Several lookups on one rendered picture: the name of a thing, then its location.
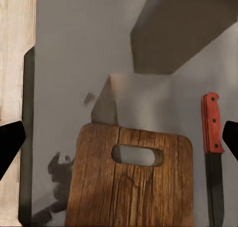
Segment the parer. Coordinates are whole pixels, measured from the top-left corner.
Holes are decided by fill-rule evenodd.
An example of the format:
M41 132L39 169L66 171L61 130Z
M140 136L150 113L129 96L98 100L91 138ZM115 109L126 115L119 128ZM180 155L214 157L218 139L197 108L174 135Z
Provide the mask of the parer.
M215 227L222 227L224 220L224 192L221 153L224 153L224 149L221 143L221 114L217 99L219 99L219 95L215 92L209 92L204 96L207 150L209 151L212 183L213 218Z

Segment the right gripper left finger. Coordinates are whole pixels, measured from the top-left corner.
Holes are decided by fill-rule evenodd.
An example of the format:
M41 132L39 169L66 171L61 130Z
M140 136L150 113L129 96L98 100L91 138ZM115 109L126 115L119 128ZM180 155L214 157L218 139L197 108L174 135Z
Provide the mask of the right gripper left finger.
M0 126L0 180L26 139L21 121Z

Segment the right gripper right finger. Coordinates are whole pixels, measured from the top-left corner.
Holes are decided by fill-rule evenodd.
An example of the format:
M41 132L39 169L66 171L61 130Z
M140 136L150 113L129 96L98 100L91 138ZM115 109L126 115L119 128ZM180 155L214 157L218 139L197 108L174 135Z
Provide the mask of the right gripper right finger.
M227 121L222 138L238 161L238 123Z

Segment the cutting board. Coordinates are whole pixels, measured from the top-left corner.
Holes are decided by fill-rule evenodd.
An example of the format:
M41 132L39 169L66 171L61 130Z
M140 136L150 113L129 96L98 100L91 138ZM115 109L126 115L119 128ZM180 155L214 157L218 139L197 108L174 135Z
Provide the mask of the cutting board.
M152 148L156 166L117 163L116 144ZM64 227L194 227L193 146L183 135L85 124Z

